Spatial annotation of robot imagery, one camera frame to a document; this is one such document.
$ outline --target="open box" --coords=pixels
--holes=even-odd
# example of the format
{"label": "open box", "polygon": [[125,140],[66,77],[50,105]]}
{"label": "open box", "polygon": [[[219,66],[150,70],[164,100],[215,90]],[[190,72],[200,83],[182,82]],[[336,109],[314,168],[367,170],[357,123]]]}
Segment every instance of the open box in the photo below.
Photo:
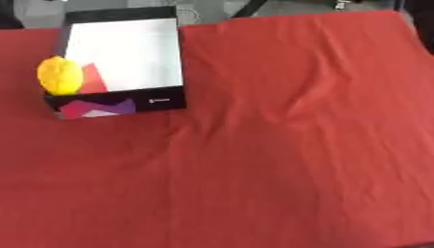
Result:
{"label": "open box", "polygon": [[186,107],[175,7],[68,13],[57,54],[84,72],[77,94],[45,93],[61,118]]}

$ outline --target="logo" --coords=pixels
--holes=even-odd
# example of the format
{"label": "logo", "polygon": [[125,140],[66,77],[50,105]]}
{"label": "logo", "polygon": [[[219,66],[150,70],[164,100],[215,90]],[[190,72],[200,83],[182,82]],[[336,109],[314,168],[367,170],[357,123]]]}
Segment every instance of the logo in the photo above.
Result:
{"label": "logo", "polygon": [[170,102],[171,99],[169,98],[160,98],[160,99],[149,99],[149,104],[153,105],[155,103],[163,103],[163,102]]}

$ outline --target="red tablecloth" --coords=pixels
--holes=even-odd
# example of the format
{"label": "red tablecloth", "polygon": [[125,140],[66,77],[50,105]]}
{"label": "red tablecloth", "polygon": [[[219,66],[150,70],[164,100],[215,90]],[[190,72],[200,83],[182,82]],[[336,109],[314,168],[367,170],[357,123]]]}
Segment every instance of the red tablecloth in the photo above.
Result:
{"label": "red tablecloth", "polygon": [[434,240],[434,60],[392,12],[182,28],[188,109],[57,120],[0,32],[0,247]]}

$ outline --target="yellow object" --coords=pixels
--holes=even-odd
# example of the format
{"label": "yellow object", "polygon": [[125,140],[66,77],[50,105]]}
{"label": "yellow object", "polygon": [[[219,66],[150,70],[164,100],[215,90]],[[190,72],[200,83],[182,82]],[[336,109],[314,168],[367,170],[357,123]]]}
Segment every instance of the yellow object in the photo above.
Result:
{"label": "yellow object", "polygon": [[69,95],[81,88],[84,76],[78,64],[55,56],[43,61],[38,67],[38,79],[49,93]]}

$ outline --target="gray floor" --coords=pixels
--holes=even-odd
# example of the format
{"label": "gray floor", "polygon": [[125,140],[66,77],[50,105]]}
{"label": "gray floor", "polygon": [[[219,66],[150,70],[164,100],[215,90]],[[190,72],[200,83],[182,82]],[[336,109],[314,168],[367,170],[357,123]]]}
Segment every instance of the gray floor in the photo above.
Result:
{"label": "gray floor", "polygon": [[[216,4],[224,1],[222,8]],[[226,19],[235,13],[247,0],[60,0],[47,2],[44,0],[15,0],[16,15],[26,27],[56,27],[62,23],[65,11],[142,7],[176,2],[182,23],[216,22]],[[305,13],[331,12],[332,0],[271,0],[258,12],[259,16],[294,15]],[[348,11],[366,11],[388,9],[390,1],[367,1],[363,4],[350,4]]]}

